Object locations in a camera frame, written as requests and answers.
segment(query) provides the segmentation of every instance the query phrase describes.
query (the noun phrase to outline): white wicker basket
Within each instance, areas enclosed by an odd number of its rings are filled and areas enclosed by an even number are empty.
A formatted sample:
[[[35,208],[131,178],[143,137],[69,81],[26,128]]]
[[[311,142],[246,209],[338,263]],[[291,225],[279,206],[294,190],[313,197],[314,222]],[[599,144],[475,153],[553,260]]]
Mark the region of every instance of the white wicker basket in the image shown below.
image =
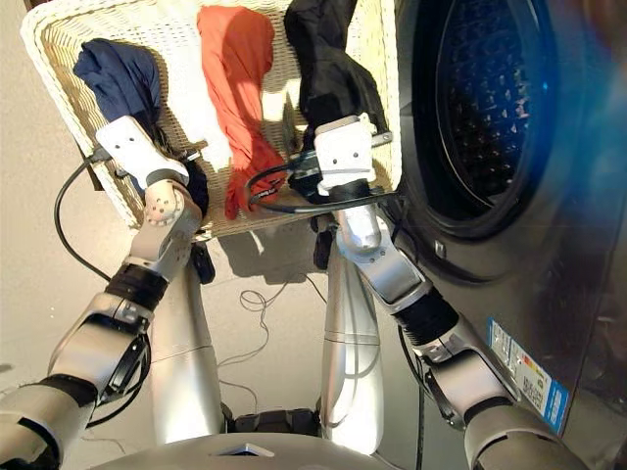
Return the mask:
[[[166,103],[160,125],[174,148],[203,140],[203,103],[207,85],[201,69],[200,36],[196,16],[202,5],[242,5],[268,16],[274,26],[274,63],[264,80],[264,133],[283,153],[281,118],[289,95],[298,103],[300,76],[287,43],[283,16],[290,0],[55,0],[28,13],[22,38],[28,54],[54,99],[73,137],[85,155],[91,155],[96,130],[106,121],[93,93],[72,73],[81,43],[102,37],[142,45],[151,50],[160,69]],[[401,178],[398,70],[394,0],[359,0],[349,31],[347,50],[374,76],[390,129],[391,145],[374,150],[377,181],[396,189]],[[263,213],[224,216],[228,162],[209,158],[201,162],[208,175],[210,210],[203,238],[262,228],[294,219],[294,215]],[[133,187],[114,176],[113,163],[97,164],[94,171],[130,227],[138,227],[142,202]],[[285,186],[283,197],[292,199]]]

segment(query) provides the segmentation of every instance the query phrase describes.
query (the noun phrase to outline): sticker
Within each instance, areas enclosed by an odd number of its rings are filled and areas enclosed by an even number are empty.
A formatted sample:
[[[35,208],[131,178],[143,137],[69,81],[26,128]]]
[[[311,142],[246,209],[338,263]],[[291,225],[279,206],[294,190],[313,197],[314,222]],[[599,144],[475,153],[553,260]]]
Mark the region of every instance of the sticker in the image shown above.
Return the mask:
[[[551,378],[493,318],[488,320],[488,345],[511,372],[522,394],[559,433],[568,403],[568,391]]]

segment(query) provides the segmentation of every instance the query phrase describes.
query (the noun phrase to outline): silver robot arm segment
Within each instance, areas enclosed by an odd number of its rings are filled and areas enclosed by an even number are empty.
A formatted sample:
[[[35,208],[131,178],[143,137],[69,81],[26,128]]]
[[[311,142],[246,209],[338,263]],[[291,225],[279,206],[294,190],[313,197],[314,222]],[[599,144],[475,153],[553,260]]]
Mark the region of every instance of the silver robot arm segment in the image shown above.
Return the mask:
[[[2,468],[61,465],[95,407],[127,393],[146,360],[154,309],[187,263],[200,227],[184,166],[163,156],[134,119],[112,122],[98,139],[146,183],[144,221],[118,273],[56,347],[48,377],[0,400]]]
[[[338,149],[357,155],[354,178],[344,158],[341,186],[328,188],[333,202],[353,199],[367,185],[362,141],[351,138],[348,125],[327,125],[316,131],[316,152],[323,181],[336,174]],[[358,125],[353,119],[352,126]],[[318,148],[317,141],[323,141]],[[374,297],[403,327],[413,351],[425,366],[425,382],[443,418],[465,431],[470,469],[585,469],[536,414],[521,405],[509,371],[433,287],[427,276],[395,247],[375,206],[338,211],[336,243],[352,261]]]

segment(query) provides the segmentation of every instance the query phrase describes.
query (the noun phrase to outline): red cloth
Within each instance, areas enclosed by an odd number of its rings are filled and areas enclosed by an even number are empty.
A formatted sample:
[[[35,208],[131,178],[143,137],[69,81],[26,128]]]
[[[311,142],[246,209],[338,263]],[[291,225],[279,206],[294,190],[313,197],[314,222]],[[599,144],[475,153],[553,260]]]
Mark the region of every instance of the red cloth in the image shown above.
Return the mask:
[[[203,7],[198,14],[203,73],[217,121],[233,153],[224,212],[235,218],[248,210],[244,185],[255,174],[283,160],[261,132],[261,91],[272,67],[274,29],[264,15],[243,7]],[[261,181],[252,193],[278,189],[285,174]]]

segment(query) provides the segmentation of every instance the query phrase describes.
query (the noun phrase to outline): gray floor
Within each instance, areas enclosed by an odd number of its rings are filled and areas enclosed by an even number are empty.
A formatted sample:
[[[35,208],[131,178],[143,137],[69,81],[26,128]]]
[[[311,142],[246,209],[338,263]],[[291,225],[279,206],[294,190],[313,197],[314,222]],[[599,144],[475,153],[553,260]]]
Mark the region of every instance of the gray floor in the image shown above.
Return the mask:
[[[64,251],[53,226],[56,193],[79,163],[67,131],[18,34],[21,0],[0,5],[0,395],[44,376],[49,354],[103,282]],[[109,273],[115,272],[130,233],[104,193],[82,176],[62,213],[75,248]],[[314,236],[306,223],[213,240],[209,248],[217,280],[203,287],[203,300],[218,360],[257,347],[259,318],[238,300],[245,289],[266,297],[291,280],[267,314],[269,344],[250,361],[220,371],[259,397],[260,410],[312,407],[319,394],[324,305],[302,273],[323,293],[326,275],[311,263]],[[379,315],[386,380],[385,437],[381,452],[413,468],[417,387],[396,339],[396,325]],[[150,391],[126,413],[85,433],[64,468],[105,462],[153,444]],[[253,411],[252,396],[222,388],[233,412]],[[424,469],[463,468],[460,436],[446,428],[432,404],[426,408]]]

